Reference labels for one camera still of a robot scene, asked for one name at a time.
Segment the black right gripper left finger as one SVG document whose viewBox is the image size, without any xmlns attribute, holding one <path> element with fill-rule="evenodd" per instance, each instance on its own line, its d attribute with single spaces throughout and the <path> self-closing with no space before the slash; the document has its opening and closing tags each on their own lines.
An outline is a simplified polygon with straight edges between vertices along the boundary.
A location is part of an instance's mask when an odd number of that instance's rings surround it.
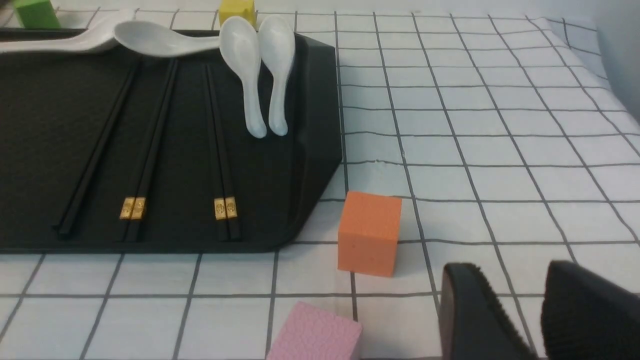
<svg viewBox="0 0 640 360">
<path fill-rule="evenodd" d="M 443 267 L 439 337 L 444 360 L 537 360 L 480 267 Z"/>
</svg>

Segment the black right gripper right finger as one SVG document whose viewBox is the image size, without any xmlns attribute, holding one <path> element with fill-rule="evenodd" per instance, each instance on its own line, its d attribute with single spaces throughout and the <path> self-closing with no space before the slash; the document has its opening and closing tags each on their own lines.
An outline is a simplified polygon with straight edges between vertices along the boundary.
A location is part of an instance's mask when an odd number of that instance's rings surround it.
<svg viewBox="0 0 640 360">
<path fill-rule="evenodd" d="M 541 333 L 549 360 L 637 360 L 639 297 L 576 263 L 553 260 Z"/>
</svg>

